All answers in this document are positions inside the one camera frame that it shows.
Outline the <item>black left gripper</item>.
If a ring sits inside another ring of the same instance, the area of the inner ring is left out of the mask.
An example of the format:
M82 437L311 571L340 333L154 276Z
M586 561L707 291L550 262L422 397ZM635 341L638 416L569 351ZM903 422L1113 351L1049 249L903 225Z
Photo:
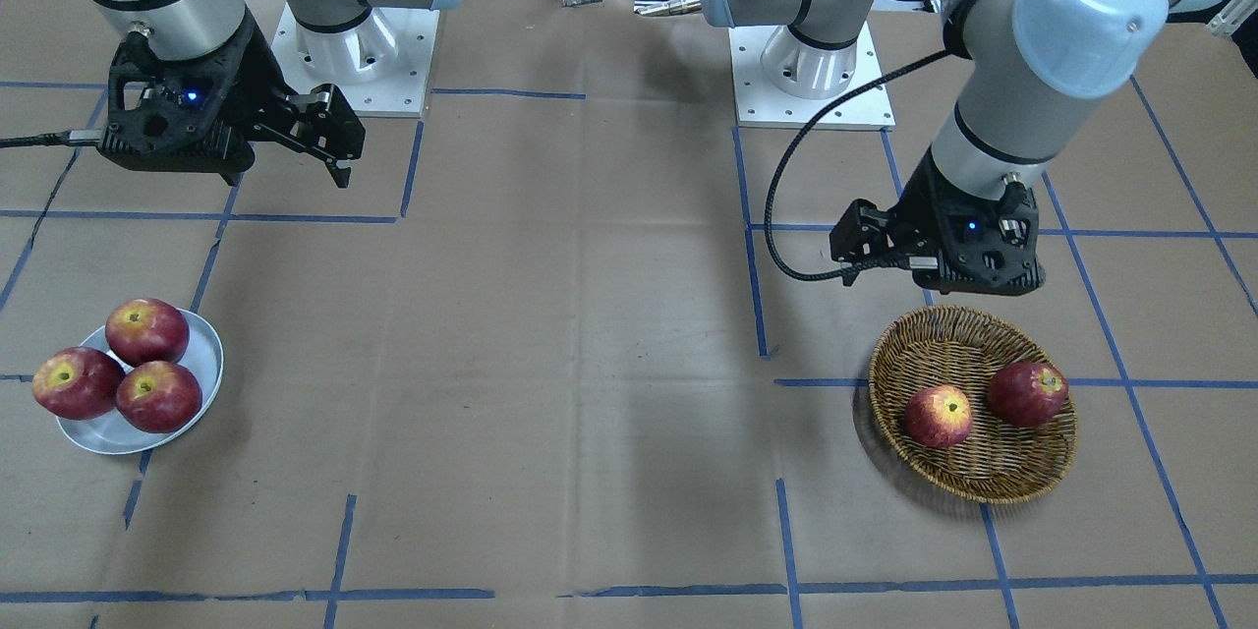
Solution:
M1024 182L976 198L944 176L927 151L899 201L889 209L889 238L910 257L933 257L916 283L940 293L1025 296L1044 284L1037 255L1039 209Z

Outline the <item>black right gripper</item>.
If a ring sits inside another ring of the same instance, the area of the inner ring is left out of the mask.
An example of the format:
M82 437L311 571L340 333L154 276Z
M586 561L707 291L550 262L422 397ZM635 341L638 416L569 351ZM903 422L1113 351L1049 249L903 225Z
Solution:
M286 96L255 20L192 60L162 60L156 30L132 21L109 65L97 150L131 171L220 175L235 185L255 164L254 142L279 143L323 164L347 189L366 130L338 86Z

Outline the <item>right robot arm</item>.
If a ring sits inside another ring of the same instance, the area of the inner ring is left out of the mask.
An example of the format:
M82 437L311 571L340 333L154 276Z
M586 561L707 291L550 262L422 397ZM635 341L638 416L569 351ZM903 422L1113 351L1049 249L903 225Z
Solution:
M345 81L387 73L401 47L387 8L439 11L460 0L286 0L298 55L320 86L296 91L244 0L91 0L120 34L99 130L4 140L5 148L91 146L122 169L208 174L237 185L255 143L308 153L348 186L366 132Z

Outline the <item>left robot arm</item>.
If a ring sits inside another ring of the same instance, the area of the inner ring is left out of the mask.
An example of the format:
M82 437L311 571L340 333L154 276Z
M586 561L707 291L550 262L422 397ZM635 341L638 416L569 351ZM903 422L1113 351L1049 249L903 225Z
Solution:
M873 0L701 0L716 28L779 28L789 39L785 91L799 91L800 48L849 57ZM944 50L827 91L832 111L925 68L965 57L972 74L893 208L855 200L832 226L835 270L801 272L777 253L767 187L764 231L774 265L796 281L911 270L918 287L1023 296L1042 287L1033 185L1106 96L1128 81L1172 14L1227 0L936 0Z

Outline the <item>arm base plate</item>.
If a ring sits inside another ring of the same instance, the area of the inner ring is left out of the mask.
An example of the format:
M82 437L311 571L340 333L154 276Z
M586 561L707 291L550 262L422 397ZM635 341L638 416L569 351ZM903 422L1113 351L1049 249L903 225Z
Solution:
M421 120L440 19L439 11L374 8L357 28L320 33L284 8L270 52L301 94L338 86L360 117Z
M735 113L745 128L801 128L824 104L882 74L867 25L845 48L806 45L788 26L728 29Z

